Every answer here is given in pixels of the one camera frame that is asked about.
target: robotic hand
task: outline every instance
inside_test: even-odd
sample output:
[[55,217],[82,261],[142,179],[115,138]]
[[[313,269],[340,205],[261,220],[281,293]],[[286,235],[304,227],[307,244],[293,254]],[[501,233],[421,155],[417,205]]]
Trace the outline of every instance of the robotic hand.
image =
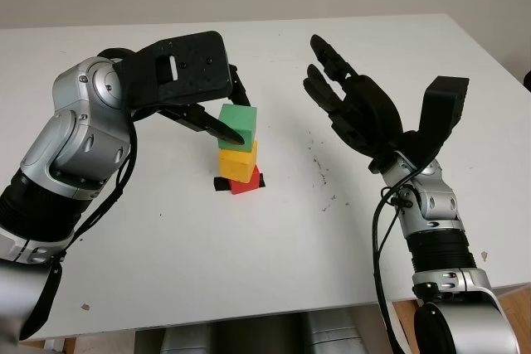
[[[332,120],[332,129],[352,149],[372,159],[369,169],[388,185],[373,219],[373,267],[378,303],[395,353],[403,351],[392,331],[379,259],[397,217],[415,269],[413,292],[423,302],[415,334],[423,354],[515,354],[518,343],[484,270],[475,267],[455,194],[442,180],[435,156],[459,122],[468,79],[438,76],[426,89],[418,131],[403,132],[400,115],[385,92],[358,75],[319,36],[311,46],[324,73],[338,82],[341,100],[310,65],[304,88]],[[396,208],[378,245],[378,218]]]
[[[0,196],[0,352],[46,322],[66,249],[121,196],[136,161],[134,121],[159,113],[242,144],[197,104],[223,97],[249,105],[216,32],[108,49],[57,77],[55,113]],[[116,188],[74,231],[116,171]]]

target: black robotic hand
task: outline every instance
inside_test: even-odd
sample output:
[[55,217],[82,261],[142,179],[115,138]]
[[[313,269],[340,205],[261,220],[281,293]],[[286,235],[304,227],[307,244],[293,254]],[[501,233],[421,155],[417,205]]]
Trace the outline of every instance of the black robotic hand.
[[389,96],[368,76],[358,75],[321,37],[310,41],[324,73],[341,85],[340,99],[315,65],[308,67],[304,88],[332,120],[332,129],[352,149],[370,157],[374,173],[385,171],[402,153],[413,166],[430,162],[459,122],[468,79],[437,76],[426,89],[417,131],[405,132]]

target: green block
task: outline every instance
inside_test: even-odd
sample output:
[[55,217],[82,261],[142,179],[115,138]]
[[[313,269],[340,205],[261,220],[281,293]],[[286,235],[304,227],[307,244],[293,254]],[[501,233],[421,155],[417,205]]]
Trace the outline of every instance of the green block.
[[245,141],[242,145],[230,144],[223,140],[217,140],[220,149],[232,149],[234,151],[252,152],[252,144],[255,141],[256,132],[256,108],[245,105],[224,104],[219,114],[219,120],[229,128],[238,132]]

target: table surface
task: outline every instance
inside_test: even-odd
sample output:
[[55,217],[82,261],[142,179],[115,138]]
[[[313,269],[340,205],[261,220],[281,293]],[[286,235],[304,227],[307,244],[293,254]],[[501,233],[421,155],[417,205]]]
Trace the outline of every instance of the table surface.
[[[406,129],[417,128],[437,75],[470,78],[462,120],[438,160],[493,286],[531,280],[529,93],[445,15],[1,30],[2,187],[51,116],[62,71],[107,47],[138,50],[207,30],[222,34],[258,108],[267,187],[215,192],[214,138],[158,115],[137,123],[139,160],[124,196],[69,250],[50,319],[35,337],[375,300],[370,225],[383,182],[303,90],[314,33],[388,92]],[[221,104],[207,109],[217,115]],[[387,298],[412,297],[400,228],[382,273]]]

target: black cable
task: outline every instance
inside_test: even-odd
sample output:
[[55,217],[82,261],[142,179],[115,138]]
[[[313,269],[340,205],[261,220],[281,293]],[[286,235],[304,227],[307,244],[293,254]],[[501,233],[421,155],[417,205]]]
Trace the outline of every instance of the black cable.
[[385,241],[387,240],[387,237],[391,233],[392,228],[395,225],[395,222],[397,221],[398,215],[400,215],[400,212],[402,211],[402,208],[397,206],[397,212],[395,213],[395,216],[392,218],[391,225],[389,228],[387,228],[387,232],[385,233],[385,236],[383,237],[382,243],[380,244],[380,247],[378,248],[378,257],[382,254],[383,246],[385,245]]
[[84,233],[86,233],[90,228],[92,228],[98,221],[100,221],[101,217],[105,215],[109,211],[109,209],[119,200],[119,198],[124,193],[124,188],[129,182],[129,179],[131,178],[131,175],[133,174],[134,165],[136,164],[136,157],[138,152],[138,139],[136,135],[136,128],[134,127],[133,119],[129,116],[127,116],[127,125],[129,129],[129,139],[130,139],[130,150],[129,155],[125,159],[124,163],[118,170],[118,174],[116,176],[116,187],[114,190],[105,198],[105,200],[98,206],[98,208],[83,222],[83,224],[76,230],[74,233],[74,236],[72,238],[72,241],[63,251],[63,254],[66,252],[68,248],[72,246],[76,240],[82,236]]
[[389,317],[389,311],[387,309],[387,302],[385,299],[385,293],[383,292],[382,276],[380,274],[380,254],[378,253],[378,221],[380,214],[382,213],[383,207],[391,199],[391,197],[402,188],[402,186],[409,182],[414,176],[420,174],[429,163],[419,167],[415,172],[410,173],[405,176],[402,180],[397,182],[392,186],[383,196],[373,215],[373,268],[374,268],[374,284],[376,285],[376,295],[378,297],[378,305],[380,306],[380,312],[382,313],[383,321],[387,329],[387,337],[391,343],[391,348],[395,354],[404,354],[400,344],[395,337],[394,331],[392,330],[391,318]]

